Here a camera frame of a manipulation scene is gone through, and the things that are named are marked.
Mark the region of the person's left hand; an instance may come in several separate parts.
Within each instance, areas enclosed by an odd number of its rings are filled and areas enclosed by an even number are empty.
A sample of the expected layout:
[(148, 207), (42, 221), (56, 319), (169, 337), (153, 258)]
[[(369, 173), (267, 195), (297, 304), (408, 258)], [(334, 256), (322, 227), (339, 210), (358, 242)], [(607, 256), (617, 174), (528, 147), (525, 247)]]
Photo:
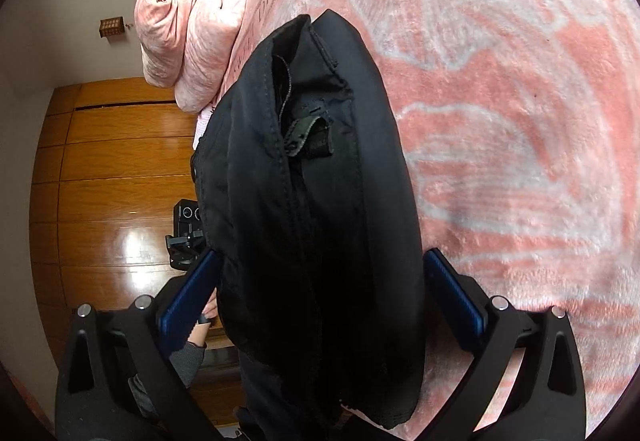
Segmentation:
[(206, 305), (196, 321), (191, 334), (188, 338), (189, 343), (197, 347), (204, 347), (206, 343), (206, 337), (210, 326), (215, 322), (218, 317), (218, 302), (217, 291), (213, 291), (209, 296)]

